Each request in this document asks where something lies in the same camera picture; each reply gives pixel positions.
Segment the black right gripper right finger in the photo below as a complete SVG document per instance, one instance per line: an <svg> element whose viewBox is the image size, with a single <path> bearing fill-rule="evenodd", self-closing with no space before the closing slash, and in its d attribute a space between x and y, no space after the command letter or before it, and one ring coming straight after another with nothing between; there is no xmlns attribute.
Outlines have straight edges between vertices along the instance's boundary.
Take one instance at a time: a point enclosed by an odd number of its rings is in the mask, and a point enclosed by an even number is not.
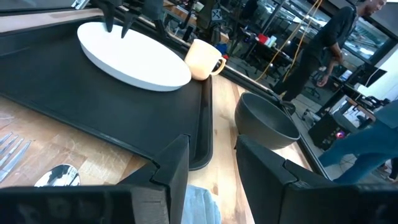
<svg viewBox="0 0 398 224"><path fill-rule="evenodd" d="M256 224L279 224L285 188L295 182L309 187L334 183L246 135L236 140L236 158L241 182Z"/></svg>

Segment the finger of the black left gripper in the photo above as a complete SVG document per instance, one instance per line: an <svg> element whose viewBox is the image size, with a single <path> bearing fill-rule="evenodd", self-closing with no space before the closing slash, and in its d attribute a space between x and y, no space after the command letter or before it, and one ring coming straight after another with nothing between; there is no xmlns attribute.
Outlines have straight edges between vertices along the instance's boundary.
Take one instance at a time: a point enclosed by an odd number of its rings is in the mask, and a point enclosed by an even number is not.
<svg viewBox="0 0 398 224"><path fill-rule="evenodd" d="M116 0L93 0L93 4L102 10L106 30L111 32L113 29Z"/></svg>
<svg viewBox="0 0 398 224"><path fill-rule="evenodd" d="M121 32L122 39L125 37L135 20L139 17L139 0L126 0L123 7L126 8L126 10L124 13L124 24Z"/></svg>

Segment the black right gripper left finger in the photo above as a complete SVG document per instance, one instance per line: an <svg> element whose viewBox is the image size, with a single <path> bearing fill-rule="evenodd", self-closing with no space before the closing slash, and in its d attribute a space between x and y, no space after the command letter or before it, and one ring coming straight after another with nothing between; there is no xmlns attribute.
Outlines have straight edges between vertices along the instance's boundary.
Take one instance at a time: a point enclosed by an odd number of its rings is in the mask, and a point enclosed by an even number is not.
<svg viewBox="0 0 398 224"><path fill-rule="evenodd" d="M119 183L131 186L133 224L181 224L190 137L181 134Z"/></svg>

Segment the white round plate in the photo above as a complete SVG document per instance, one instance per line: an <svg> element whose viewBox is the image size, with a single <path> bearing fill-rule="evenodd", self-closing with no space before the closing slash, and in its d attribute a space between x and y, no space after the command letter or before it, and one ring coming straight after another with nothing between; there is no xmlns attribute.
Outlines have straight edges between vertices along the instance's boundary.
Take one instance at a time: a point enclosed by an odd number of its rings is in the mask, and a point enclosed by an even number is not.
<svg viewBox="0 0 398 224"><path fill-rule="evenodd" d="M151 91L174 91L192 79L187 64L160 42L135 30L121 36L123 27L111 32L103 22L86 22L77 29L86 57L108 75Z"/></svg>

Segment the grey cloth napkin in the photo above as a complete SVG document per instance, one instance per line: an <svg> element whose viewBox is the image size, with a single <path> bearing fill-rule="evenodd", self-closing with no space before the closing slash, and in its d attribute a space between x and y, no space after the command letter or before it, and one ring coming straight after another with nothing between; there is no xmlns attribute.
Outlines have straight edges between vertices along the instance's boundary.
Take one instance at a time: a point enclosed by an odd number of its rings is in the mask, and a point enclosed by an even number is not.
<svg viewBox="0 0 398 224"><path fill-rule="evenodd" d="M209 190L187 185L181 224L221 224L221 213Z"/></svg>

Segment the dark grey bowl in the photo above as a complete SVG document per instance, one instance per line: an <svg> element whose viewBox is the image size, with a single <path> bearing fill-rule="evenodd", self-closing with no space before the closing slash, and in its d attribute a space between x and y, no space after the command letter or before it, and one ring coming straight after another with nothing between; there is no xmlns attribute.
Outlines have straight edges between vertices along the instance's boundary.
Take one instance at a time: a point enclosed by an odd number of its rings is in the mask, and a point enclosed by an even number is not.
<svg viewBox="0 0 398 224"><path fill-rule="evenodd" d="M240 96L234 121L239 134L247 135L271 150L282 149L300 139L299 130L286 113L253 93Z"/></svg>

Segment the cream mug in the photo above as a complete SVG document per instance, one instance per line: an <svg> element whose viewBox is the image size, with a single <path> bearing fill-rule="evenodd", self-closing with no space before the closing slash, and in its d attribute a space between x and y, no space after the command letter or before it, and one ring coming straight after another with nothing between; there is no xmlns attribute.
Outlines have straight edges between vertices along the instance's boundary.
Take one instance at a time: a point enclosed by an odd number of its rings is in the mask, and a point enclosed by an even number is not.
<svg viewBox="0 0 398 224"><path fill-rule="evenodd" d="M185 56L192 78L203 81L211 75L218 75L226 65L226 59L214 46L207 42L194 39Z"/></svg>

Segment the spoon with teal handle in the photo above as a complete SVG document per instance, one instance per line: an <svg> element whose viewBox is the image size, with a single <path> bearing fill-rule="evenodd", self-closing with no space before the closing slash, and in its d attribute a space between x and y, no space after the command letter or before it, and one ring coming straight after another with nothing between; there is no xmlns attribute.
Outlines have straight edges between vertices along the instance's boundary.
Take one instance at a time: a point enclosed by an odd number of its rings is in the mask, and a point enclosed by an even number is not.
<svg viewBox="0 0 398 224"><path fill-rule="evenodd" d="M46 172L35 187L77 186L80 185L78 170L70 164L60 164Z"/></svg>

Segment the fork with patterned handle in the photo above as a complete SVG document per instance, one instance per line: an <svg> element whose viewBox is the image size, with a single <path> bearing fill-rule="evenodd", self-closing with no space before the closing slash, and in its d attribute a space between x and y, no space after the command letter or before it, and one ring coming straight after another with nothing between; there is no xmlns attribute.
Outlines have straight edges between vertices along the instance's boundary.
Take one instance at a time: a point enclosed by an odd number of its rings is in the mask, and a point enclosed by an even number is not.
<svg viewBox="0 0 398 224"><path fill-rule="evenodd" d="M0 183L12 172L32 141L10 132L0 138Z"/></svg>

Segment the black serving tray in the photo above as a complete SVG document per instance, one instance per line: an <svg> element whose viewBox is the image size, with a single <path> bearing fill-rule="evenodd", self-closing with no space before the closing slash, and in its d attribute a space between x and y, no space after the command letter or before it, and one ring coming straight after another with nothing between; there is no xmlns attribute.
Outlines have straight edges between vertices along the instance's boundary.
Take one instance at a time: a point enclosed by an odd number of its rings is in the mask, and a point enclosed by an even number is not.
<svg viewBox="0 0 398 224"><path fill-rule="evenodd" d="M171 92L125 84L84 55L83 19L0 34L0 96L152 159L190 137L190 170L213 155L212 80Z"/></svg>

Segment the silver aluminium bar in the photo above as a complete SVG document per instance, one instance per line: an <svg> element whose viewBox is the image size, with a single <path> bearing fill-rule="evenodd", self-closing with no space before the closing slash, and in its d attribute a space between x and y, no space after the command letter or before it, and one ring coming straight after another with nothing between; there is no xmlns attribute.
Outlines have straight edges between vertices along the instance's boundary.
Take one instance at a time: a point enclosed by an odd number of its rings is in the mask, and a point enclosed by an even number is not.
<svg viewBox="0 0 398 224"><path fill-rule="evenodd" d="M81 10L86 7L90 0L74 0L71 7L76 10Z"/></svg>

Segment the black computer case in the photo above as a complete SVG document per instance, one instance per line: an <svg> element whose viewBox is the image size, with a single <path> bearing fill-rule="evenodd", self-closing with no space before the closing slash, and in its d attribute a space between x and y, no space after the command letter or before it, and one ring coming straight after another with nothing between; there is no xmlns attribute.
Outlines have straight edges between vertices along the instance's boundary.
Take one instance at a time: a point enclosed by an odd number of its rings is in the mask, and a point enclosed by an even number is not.
<svg viewBox="0 0 398 224"><path fill-rule="evenodd" d="M308 134L316 147L327 151L336 140L345 138L349 131L332 115L325 114L308 130Z"/></svg>

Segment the person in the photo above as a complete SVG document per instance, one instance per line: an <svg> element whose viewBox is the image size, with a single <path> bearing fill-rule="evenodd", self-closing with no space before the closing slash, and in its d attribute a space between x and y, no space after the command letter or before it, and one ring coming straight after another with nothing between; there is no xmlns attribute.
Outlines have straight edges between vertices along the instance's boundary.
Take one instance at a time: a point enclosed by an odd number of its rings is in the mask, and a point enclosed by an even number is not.
<svg viewBox="0 0 398 224"><path fill-rule="evenodd" d="M318 160L323 167L338 164L347 154L357 157L354 164L334 180L337 184L355 184L387 160L398 157L398 99L374 114L368 128L336 140Z"/></svg>
<svg viewBox="0 0 398 224"><path fill-rule="evenodd" d="M333 68L343 63L341 51L348 37L354 31L360 17L370 16L381 10L387 0L359 0L357 6L345 6L315 35L301 51L298 66L286 80L271 87L282 101L292 101L303 90L310 76L322 67Z"/></svg>

